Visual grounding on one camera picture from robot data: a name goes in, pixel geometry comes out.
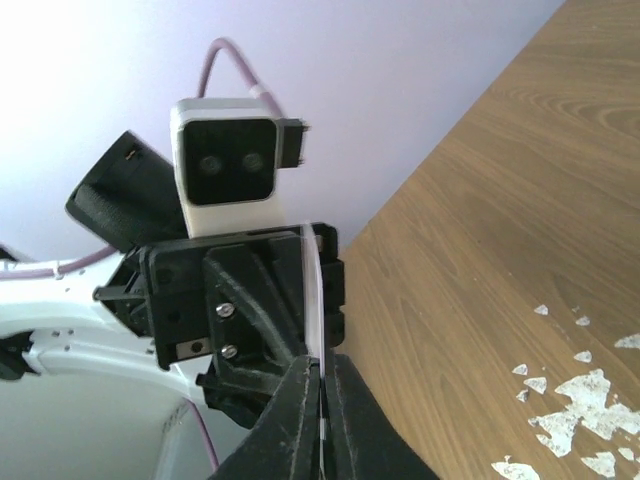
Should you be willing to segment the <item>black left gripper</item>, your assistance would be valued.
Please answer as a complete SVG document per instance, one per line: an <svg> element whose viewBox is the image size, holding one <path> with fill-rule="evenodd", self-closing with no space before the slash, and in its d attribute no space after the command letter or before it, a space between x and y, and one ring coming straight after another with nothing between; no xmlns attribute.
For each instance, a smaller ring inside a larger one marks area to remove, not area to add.
<svg viewBox="0 0 640 480"><path fill-rule="evenodd" d="M206 403L250 429L306 353L302 225L189 238L172 176L128 131L73 190L67 212L120 254L92 295L132 333L154 340L162 368L213 353L197 380ZM346 336L344 265L335 228L311 225L329 349Z"/></svg>

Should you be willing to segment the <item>white red card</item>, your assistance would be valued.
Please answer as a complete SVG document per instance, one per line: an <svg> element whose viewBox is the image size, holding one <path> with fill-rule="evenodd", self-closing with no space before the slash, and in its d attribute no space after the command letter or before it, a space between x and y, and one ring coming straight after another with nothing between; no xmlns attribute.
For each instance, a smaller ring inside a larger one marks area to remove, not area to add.
<svg viewBox="0 0 640 480"><path fill-rule="evenodd" d="M305 344L309 355L319 362L319 469L320 479L328 479L326 460L326 345L324 293L319 248L310 223L301 227L304 288Z"/></svg>

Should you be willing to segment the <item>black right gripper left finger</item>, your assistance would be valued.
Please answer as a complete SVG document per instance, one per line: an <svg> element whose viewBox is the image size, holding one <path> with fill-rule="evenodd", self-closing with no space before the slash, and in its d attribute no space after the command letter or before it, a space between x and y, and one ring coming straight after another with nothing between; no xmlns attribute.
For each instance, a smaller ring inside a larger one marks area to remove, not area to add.
<svg viewBox="0 0 640 480"><path fill-rule="evenodd" d="M239 447L212 475L218 480L318 479L318 362L298 357Z"/></svg>

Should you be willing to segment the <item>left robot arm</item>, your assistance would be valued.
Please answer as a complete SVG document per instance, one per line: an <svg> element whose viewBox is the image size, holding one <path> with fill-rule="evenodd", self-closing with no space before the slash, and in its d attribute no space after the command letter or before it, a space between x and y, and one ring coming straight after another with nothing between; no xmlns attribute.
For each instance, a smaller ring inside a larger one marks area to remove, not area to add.
<svg viewBox="0 0 640 480"><path fill-rule="evenodd" d="M140 253L186 236L172 165L131 131L82 175L54 148L2 152L3 478L151 475L210 356L159 366Z"/></svg>

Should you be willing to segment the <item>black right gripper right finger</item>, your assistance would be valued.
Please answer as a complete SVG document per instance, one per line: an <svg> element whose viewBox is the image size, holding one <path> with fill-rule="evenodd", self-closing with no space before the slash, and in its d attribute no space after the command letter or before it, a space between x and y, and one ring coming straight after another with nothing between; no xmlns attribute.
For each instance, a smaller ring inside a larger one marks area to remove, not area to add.
<svg viewBox="0 0 640 480"><path fill-rule="evenodd" d="M327 479L438 477L393 427L348 356L327 356L324 391Z"/></svg>

